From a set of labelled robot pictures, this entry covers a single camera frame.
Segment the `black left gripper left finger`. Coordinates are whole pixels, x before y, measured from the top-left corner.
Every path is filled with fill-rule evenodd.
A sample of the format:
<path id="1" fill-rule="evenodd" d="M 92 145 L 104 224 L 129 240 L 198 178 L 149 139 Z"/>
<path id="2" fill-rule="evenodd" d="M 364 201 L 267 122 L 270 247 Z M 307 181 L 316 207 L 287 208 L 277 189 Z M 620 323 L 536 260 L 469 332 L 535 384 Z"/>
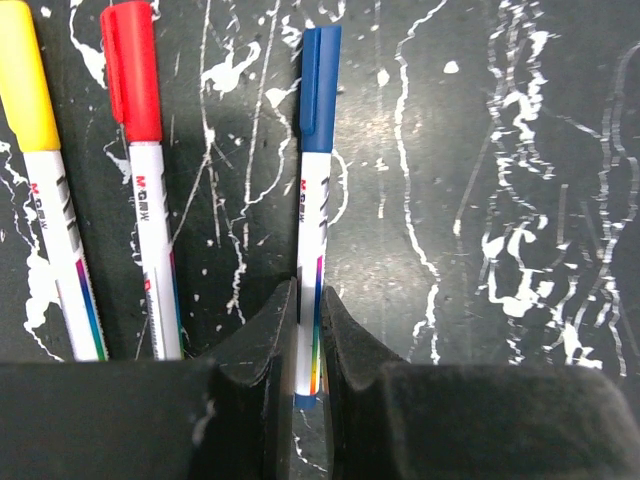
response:
<path id="1" fill-rule="evenodd" d="M 285 479 L 297 286 L 179 361 L 1 368 L 5 479 Z"/>

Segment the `blue white pen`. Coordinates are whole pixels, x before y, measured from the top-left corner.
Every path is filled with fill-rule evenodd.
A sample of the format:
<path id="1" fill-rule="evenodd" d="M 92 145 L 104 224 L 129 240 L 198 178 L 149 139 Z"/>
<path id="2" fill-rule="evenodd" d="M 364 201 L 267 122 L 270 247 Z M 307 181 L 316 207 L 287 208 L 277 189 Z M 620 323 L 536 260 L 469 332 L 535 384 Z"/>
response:
<path id="1" fill-rule="evenodd" d="M 331 153 L 302 151 L 298 205 L 298 339 L 294 405 L 310 409 L 320 390 L 320 302 L 328 233 Z"/>

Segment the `red pen cap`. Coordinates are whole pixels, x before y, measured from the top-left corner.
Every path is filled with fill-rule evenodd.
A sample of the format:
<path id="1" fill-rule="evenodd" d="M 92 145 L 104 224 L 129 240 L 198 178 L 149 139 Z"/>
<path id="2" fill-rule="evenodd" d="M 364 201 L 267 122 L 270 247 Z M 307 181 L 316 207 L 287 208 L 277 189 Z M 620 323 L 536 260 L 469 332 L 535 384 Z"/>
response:
<path id="1" fill-rule="evenodd" d="M 101 16 L 107 83 L 114 119 L 128 142 L 162 140 L 161 102 L 152 21 L 147 1 L 127 1 Z"/>

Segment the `yellow pen cap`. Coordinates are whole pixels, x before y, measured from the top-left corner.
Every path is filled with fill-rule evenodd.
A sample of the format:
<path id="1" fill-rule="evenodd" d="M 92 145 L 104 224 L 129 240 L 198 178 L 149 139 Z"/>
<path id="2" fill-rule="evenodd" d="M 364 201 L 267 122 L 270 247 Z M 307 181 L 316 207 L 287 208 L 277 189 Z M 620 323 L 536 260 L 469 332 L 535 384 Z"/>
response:
<path id="1" fill-rule="evenodd" d="M 1 3 L 1 102 L 22 152 L 61 148 L 29 6 Z"/>

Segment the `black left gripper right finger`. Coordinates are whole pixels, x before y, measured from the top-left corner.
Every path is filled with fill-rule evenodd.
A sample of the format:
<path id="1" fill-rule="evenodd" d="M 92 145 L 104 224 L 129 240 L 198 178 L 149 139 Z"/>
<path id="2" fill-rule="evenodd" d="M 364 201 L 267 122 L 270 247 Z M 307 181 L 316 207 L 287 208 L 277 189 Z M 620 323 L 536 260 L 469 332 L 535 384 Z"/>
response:
<path id="1" fill-rule="evenodd" d="M 601 372 L 412 364 L 321 303 L 335 479 L 635 479 L 639 427 Z"/>

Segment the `red white pen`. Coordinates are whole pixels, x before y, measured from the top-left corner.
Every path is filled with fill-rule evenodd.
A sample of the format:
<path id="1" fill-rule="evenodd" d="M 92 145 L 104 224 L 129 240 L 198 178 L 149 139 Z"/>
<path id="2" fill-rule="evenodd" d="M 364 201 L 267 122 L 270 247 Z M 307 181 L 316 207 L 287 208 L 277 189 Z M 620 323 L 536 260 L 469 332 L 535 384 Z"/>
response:
<path id="1" fill-rule="evenodd" d="M 182 329 L 161 142 L 126 139 L 154 356 L 178 360 Z"/>

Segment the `blue pen cap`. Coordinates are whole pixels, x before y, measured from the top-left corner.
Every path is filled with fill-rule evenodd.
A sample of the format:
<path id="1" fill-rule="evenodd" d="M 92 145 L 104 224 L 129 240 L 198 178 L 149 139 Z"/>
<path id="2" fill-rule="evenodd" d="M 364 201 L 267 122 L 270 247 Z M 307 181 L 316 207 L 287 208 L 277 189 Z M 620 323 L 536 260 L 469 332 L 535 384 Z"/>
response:
<path id="1" fill-rule="evenodd" d="M 303 34 L 299 102 L 303 152 L 333 150 L 341 38 L 339 25 L 311 28 Z"/>

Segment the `yellow white pen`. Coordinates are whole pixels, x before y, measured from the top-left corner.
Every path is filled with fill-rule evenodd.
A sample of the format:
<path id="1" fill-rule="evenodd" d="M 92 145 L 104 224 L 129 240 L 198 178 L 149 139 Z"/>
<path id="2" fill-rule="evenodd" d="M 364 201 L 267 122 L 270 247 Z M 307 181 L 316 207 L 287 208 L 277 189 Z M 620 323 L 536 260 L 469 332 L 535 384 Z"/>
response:
<path id="1" fill-rule="evenodd" d="M 61 148 L 21 153 L 74 358 L 106 361 L 108 350 Z"/>

